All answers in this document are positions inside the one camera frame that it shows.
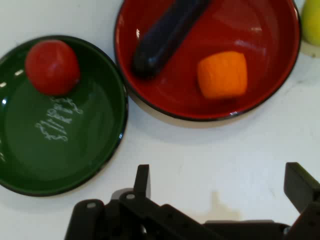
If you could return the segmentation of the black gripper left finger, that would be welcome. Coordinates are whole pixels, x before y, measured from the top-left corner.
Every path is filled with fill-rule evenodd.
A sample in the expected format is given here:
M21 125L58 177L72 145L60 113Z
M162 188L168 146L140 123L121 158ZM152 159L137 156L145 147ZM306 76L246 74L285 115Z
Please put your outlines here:
M150 200L150 167L139 165L133 188L104 204L78 202L72 211L66 240L218 240L220 236L187 215Z

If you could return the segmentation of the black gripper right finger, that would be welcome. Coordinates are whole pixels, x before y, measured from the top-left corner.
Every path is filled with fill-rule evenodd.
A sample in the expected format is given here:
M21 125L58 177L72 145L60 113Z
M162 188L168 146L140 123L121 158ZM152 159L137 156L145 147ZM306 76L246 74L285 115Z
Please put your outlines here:
M285 240L320 238L320 183L299 163L285 165L284 193L299 212L292 226L284 230Z

